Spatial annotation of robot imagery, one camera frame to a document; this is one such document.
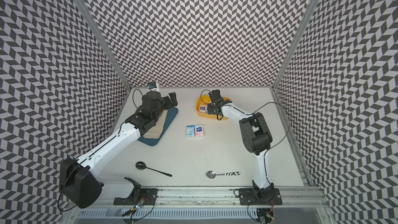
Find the metal spoon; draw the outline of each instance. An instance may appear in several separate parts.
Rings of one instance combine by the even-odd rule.
[[[135,164],[135,167],[136,167],[137,169],[151,169],[151,168],[148,168],[147,165],[146,165],[144,162],[137,162],[137,163]],[[169,177],[172,177],[172,176],[173,176],[173,175],[171,175],[171,174],[167,174],[167,173],[165,173],[165,172],[160,172],[160,171],[155,170],[155,169],[151,169],[151,170],[154,170],[154,171],[156,171],[156,172],[162,173],[162,174],[164,174],[164,175],[166,175],[166,176],[169,176]]]
[[[224,174],[216,174],[216,172],[206,172],[206,176],[210,179],[215,178],[217,175],[240,175],[240,172],[229,172],[229,173],[224,173]]]

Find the blue tray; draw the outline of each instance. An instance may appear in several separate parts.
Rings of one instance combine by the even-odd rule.
[[[163,134],[167,131],[167,128],[169,128],[170,124],[173,122],[173,119],[177,116],[178,109],[173,107],[167,111],[167,116],[166,116],[166,122],[164,123],[163,127],[163,132],[160,135],[160,138],[144,138],[140,137],[138,141],[141,141],[144,144],[147,144],[149,146],[155,146],[159,143],[160,139],[163,137]]]

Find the yellow bowl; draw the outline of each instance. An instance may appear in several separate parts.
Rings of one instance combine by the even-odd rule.
[[[224,98],[225,101],[226,101],[226,100],[231,100],[230,98],[227,98],[227,97],[223,97],[223,98]],[[199,112],[199,107],[200,107],[200,105],[204,105],[204,103],[202,102],[202,100],[203,100],[203,102],[206,103],[206,104],[211,103],[210,96],[208,96],[208,95],[202,95],[202,99],[199,97],[198,101],[196,102],[196,112],[198,113],[198,115],[199,115],[200,117],[204,117],[204,118],[213,118],[213,119],[217,119],[217,115],[216,115],[216,114],[207,114],[207,113],[204,113],[204,112]],[[222,118],[223,121],[226,121],[227,119],[228,119],[227,117],[223,117],[223,118]]]

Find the chevron patterned wall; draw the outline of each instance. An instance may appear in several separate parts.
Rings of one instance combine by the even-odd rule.
[[[0,223],[54,223],[58,163],[107,137],[127,90],[71,0],[0,6]]]
[[[309,0],[84,0],[132,86],[272,85]]]
[[[339,223],[398,223],[398,0],[321,0],[277,89]]]

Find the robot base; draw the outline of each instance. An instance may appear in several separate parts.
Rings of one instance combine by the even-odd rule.
[[[272,198],[274,206],[282,205],[282,198],[279,193],[279,189],[274,188],[274,190],[275,190],[275,195],[273,195],[273,198]],[[269,200],[268,202],[265,202],[265,203],[257,202],[254,197],[252,188],[242,188],[242,189],[238,189],[238,191],[239,191],[240,204],[242,206],[247,206],[251,202],[256,202],[256,205],[272,205],[271,200]]]
[[[145,203],[145,206],[148,205],[153,205],[156,201],[156,198],[158,196],[158,189],[141,189],[139,195],[145,195],[147,196],[147,199],[149,202]],[[113,205],[135,205],[137,204],[137,200],[134,200],[133,198],[115,198],[113,201]]]

